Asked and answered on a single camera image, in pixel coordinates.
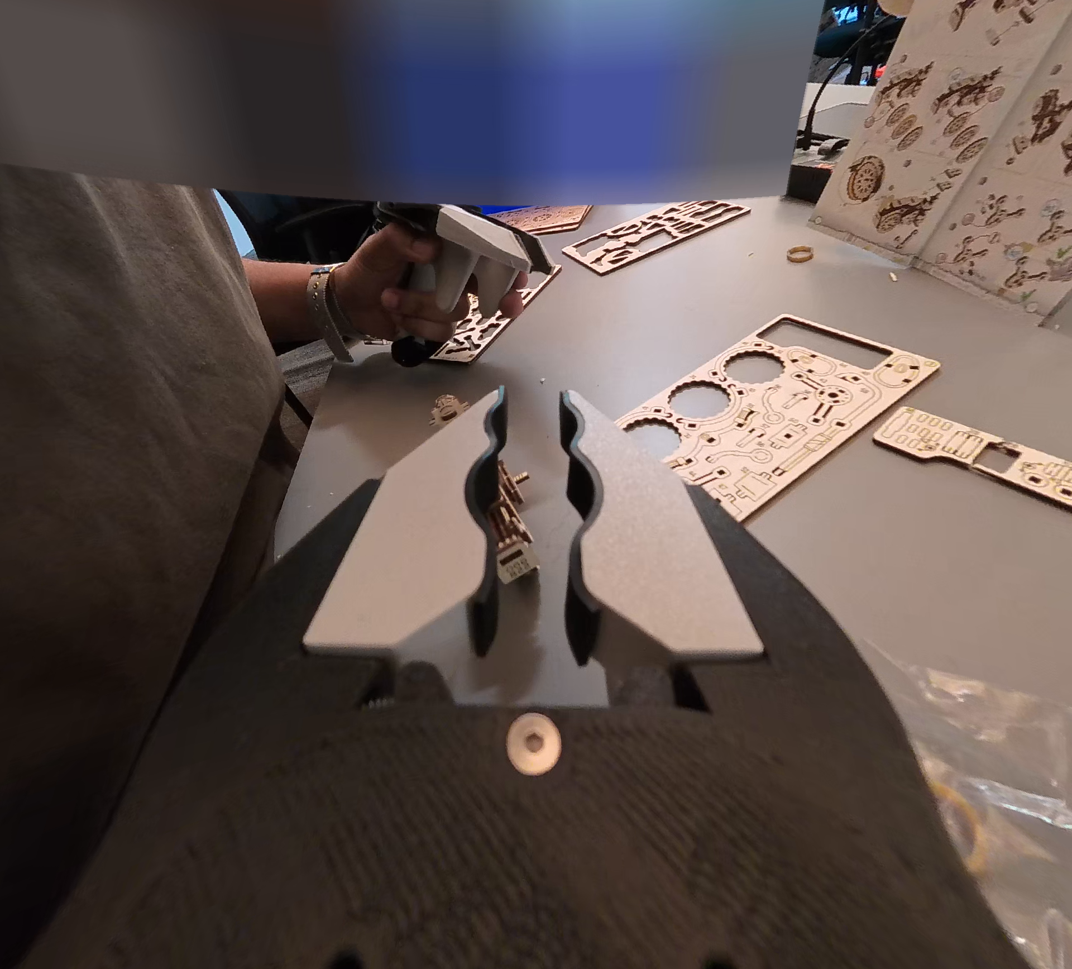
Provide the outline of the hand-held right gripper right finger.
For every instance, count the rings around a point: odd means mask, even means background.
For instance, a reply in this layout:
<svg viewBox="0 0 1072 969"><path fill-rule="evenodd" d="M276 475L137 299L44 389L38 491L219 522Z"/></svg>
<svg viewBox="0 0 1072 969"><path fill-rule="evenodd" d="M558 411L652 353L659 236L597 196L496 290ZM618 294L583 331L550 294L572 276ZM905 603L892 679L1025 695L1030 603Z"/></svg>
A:
<svg viewBox="0 0 1072 969"><path fill-rule="evenodd" d="M559 437L580 523L565 603L576 664L605 664L622 640L670 665L763 656L690 487L577 391L559 396Z"/></svg>

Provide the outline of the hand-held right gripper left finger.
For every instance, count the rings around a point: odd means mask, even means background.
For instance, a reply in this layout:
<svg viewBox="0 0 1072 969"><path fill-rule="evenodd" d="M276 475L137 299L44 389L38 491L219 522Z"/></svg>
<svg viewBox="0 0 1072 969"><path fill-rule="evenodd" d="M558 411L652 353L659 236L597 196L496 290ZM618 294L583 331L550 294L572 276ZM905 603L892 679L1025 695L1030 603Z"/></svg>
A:
<svg viewBox="0 0 1072 969"><path fill-rule="evenodd" d="M503 386L366 484L373 494L302 639L309 653L423 658L447 627L476 657L497 630L498 500L506 442Z"/></svg>

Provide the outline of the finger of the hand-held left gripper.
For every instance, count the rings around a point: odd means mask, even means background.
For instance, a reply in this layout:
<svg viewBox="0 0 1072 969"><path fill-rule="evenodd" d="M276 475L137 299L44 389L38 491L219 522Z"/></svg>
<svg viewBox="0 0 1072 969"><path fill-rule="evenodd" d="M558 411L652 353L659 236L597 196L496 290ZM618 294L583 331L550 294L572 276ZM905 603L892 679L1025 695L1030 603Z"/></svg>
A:
<svg viewBox="0 0 1072 969"><path fill-rule="evenodd" d="M479 257L517 271L551 274L552 262L539 239L493 217L452 204L436 207L436 235Z"/></svg>

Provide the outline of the wooden sheet with gear cutouts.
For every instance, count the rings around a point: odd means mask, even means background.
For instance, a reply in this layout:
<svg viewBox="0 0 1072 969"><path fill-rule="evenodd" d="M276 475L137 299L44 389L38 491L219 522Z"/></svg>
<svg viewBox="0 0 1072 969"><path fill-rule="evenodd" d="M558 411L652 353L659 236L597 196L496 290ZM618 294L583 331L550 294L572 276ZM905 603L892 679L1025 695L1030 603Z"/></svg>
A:
<svg viewBox="0 0 1072 969"><path fill-rule="evenodd" d="M528 286L518 290L522 307L527 308L561 272L562 266L553 264L550 273L530 275ZM440 346L429 361L471 364L513 323L513 319L505 317L502 313L482 319L477 294L471 292L466 298L468 299L466 317L458 322L453 336Z"/></svg>

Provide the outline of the wooden sheet with round holes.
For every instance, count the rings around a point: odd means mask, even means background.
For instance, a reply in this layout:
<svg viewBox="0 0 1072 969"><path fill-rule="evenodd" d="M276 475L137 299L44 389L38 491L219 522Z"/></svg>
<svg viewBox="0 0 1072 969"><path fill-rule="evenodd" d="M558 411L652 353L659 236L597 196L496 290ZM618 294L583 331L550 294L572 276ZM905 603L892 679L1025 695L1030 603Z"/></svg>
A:
<svg viewBox="0 0 1072 969"><path fill-rule="evenodd" d="M775 342L787 326L876 352L859 366L810 344ZM784 314L616 421L678 434L662 463L748 519L883 416L941 364L915 352Z"/></svg>

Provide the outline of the wooden engine model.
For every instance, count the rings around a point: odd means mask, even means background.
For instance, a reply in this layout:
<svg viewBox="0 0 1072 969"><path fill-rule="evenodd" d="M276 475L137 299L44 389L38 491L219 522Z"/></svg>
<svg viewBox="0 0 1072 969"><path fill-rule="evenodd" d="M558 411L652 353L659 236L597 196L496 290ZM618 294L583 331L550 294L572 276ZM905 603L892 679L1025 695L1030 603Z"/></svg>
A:
<svg viewBox="0 0 1072 969"><path fill-rule="evenodd" d="M500 582L513 583L536 571L539 562L534 551L533 536L522 519L524 498L520 484L528 473L513 475L502 459L497 461L498 484L494 502L486 512L495 542L495 562Z"/></svg>

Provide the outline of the grey desk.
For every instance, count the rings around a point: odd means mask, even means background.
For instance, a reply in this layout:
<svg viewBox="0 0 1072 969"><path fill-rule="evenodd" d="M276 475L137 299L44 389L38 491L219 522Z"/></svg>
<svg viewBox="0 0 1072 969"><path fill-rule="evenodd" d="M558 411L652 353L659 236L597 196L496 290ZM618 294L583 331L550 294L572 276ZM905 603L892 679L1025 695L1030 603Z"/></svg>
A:
<svg viewBox="0 0 1072 969"><path fill-rule="evenodd" d="M1070 458L1070 320L1037 327L904 266L812 232L796 202L751 213L610 275L562 272L471 366L404 371L381 348L334 366L276 525L285 554L358 484L433 429L436 397L507 389L506 460L528 472L539 588L502 598L489 657L436 659L458 699L601 704L579 669L563 606L579 520L566 498L559 391L623 416L784 314L936 359L908 405ZM861 647L1070 705L1070 511L947 463L850 439L747 521Z"/></svg>

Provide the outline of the person's left hand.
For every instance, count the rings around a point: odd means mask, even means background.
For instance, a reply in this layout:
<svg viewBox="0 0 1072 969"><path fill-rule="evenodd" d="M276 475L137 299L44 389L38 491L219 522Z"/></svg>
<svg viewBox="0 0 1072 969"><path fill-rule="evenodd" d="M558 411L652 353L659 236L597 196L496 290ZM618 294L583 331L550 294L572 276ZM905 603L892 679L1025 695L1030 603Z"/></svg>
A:
<svg viewBox="0 0 1072 969"><path fill-rule="evenodd" d="M462 297L447 311L436 304L433 292L403 285L410 267L436 260L441 245L437 237L420 236L394 223L367 238L333 274L338 304L351 325L360 333L385 340L415 336L449 341L458 322L467 315L470 300Z"/></svg>

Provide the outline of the stack of engraved wooden sheets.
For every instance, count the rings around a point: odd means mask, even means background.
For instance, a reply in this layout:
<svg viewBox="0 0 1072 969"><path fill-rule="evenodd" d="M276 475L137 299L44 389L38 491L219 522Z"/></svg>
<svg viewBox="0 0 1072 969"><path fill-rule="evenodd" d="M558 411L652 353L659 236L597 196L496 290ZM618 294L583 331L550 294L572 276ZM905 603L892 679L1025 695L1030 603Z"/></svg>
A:
<svg viewBox="0 0 1072 969"><path fill-rule="evenodd" d="M489 217L530 235L544 236L578 229L585 222L592 209L590 204L557 207L532 206L502 209L490 212Z"/></svg>

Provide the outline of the silver wristwatch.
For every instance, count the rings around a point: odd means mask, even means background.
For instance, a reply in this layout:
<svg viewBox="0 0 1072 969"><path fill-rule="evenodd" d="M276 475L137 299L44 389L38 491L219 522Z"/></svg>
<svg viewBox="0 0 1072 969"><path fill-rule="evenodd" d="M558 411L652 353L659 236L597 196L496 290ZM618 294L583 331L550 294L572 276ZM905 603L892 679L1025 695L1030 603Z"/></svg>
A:
<svg viewBox="0 0 1072 969"><path fill-rule="evenodd" d="M306 288L307 305L321 340L341 363L353 364L349 345L362 339L342 310L337 296L334 274L343 264L315 265Z"/></svg>

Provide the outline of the small wooden parts sheet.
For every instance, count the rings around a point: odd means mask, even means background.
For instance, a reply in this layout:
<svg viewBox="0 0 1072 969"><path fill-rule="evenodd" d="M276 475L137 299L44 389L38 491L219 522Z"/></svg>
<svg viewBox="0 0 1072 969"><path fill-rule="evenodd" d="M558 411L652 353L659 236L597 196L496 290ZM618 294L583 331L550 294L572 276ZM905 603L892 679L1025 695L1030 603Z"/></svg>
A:
<svg viewBox="0 0 1072 969"><path fill-rule="evenodd" d="M1071 462L1062 457L912 407L893 413L873 439L918 462L955 465L1052 506L1071 508Z"/></svg>

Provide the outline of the black box with red label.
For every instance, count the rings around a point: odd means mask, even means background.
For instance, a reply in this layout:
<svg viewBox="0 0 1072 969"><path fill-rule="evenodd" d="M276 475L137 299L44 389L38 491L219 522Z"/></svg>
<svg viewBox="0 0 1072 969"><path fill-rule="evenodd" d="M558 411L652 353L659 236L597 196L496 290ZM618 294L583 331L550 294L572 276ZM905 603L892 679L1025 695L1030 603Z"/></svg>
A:
<svg viewBox="0 0 1072 969"><path fill-rule="evenodd" d="M803 160L790 165L784 197L815 204L821 197L835 165L829 161Z"/></svg>

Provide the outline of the clear plastic bag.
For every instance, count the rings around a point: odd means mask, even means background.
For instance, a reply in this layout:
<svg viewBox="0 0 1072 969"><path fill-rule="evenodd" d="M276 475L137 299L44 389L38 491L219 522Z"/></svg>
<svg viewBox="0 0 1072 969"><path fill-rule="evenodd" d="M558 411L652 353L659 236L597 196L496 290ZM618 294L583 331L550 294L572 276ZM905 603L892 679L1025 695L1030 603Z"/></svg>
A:
<svg viewBox="0 0 1072 969"><path fill-rule="evenodd" d="M986 681L861 651L910 737L927 781L980 814L987 867L977 884L1034 967L1071 966L1071 715Z"/></svg>

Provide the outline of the yellow rubber band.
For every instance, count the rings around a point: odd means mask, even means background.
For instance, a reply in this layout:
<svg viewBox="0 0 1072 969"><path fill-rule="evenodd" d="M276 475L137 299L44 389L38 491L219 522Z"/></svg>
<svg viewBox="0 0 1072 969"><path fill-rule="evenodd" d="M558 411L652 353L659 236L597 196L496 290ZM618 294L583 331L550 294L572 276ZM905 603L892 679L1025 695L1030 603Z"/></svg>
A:
<svg viewBox="0 0 1072 969"><path fill-rule="evenodd" d="M981 878L986 871L988 850L980 814L955 788L932 779L929 786L946 834L961 862L974 878Z"/></svg>

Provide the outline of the folded paper instruction sheet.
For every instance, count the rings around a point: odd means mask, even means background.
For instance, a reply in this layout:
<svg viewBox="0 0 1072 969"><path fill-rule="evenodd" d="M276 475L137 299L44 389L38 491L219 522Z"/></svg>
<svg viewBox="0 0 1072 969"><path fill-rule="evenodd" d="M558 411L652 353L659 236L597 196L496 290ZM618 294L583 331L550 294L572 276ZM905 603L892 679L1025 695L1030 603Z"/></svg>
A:
<svg viewBox="0 0 1072 969"><path fill-rule="evenodd" d="M812 225L1038 319L1070 302L1071 0L914 0Z"/></svg>

